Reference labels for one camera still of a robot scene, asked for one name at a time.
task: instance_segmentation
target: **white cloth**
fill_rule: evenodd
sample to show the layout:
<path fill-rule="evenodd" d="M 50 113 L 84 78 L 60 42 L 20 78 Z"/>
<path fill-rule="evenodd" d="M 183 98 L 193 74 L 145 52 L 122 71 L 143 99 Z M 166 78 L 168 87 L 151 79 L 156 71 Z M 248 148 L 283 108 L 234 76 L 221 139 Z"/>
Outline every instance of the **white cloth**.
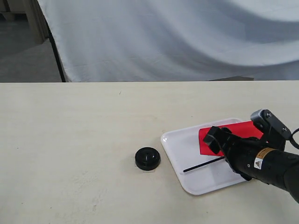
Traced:
<path fill-rule="evenodd" d="M 299 79 L 298 0 L 38 0 L 71 81 Z"/>

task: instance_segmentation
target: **round black cap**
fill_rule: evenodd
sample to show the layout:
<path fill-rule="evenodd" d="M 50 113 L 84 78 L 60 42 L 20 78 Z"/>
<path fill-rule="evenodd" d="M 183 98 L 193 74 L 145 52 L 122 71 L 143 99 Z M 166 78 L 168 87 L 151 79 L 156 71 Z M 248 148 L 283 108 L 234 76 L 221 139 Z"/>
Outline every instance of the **round black cap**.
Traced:
<path fill-rule="evenodd" d="M 135 154 L 136 166 L 138 166 L 142 170 L 153 170 L 157 168 L 157 166 L 159 166 L 160 161 L 160 154 L 154 148 L 141 148 Z"/>

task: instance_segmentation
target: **floor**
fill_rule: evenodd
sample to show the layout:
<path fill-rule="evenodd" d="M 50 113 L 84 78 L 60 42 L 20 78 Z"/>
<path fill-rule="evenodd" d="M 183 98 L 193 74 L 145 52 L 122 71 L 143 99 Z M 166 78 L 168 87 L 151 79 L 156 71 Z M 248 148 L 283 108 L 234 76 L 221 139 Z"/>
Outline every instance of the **floor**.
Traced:
<path fill-rule="evenodd" d="M 0 14 L 0 83 L 61 82 L 49 40 L 35 44 L 26 15 Z"/>

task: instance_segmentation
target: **red towel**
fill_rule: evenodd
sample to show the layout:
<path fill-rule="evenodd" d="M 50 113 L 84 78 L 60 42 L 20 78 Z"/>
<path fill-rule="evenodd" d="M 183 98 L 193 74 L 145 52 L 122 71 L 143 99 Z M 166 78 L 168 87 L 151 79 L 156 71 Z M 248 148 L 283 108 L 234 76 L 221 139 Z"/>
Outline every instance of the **red towel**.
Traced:
<path fill-rule="evenodd" d="M 259 131 L 254 125 L 252 121 L 246 121 L 242 123 L 237 124 L 230 124 L 230 125 L 221 125 L 219 127 L 227 127 L 232 134 L 238 135 L 242 138 L 249 138 L 249 137 L 257 137 L 261 138 L 263 133 Z M 206 143 L 204 143 L 204 137 L 210 130 L 210 127 L 203 128 L 199 130 L 199 151 L 201 155 L 218 155 L 223 156 L 222 152 L 219 152 L 218 154 L 214 154 L 209 146 L 207 146 Z"/>

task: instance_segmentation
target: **white table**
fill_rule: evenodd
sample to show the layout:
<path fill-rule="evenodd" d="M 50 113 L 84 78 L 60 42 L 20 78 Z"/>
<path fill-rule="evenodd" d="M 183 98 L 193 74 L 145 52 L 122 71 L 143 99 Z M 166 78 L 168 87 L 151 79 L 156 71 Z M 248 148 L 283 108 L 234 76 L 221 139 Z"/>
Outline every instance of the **white table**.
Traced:
<path fill-rule="evenodd" d="M 0 223 L 298 223 L 292 197 L 258 181 L 187 194 L 160 143 L 164 132 L 247 120 L 260 108 L 294 130 L 298 87 L 297 81 L 0 84 Z M 153 173 L 134 166 L 145 146 L 161 154 Z"/>

